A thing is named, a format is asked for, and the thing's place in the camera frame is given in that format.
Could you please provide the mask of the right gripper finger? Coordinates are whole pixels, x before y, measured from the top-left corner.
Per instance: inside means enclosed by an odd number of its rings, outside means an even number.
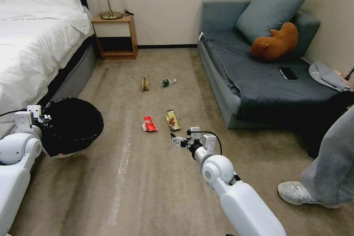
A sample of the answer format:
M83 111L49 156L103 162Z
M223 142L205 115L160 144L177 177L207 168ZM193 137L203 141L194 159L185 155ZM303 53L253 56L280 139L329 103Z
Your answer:
M179 146L181 148L190 148L189 138L171 138L172 144Z
M187 139L187 138L183 138L183 137L180 137L180 136L176 136L175 134L173 134L173 133L171 133L170 134L170 136L171 136L171 141L172 142L183 142L183 141L189 141L189 139Z

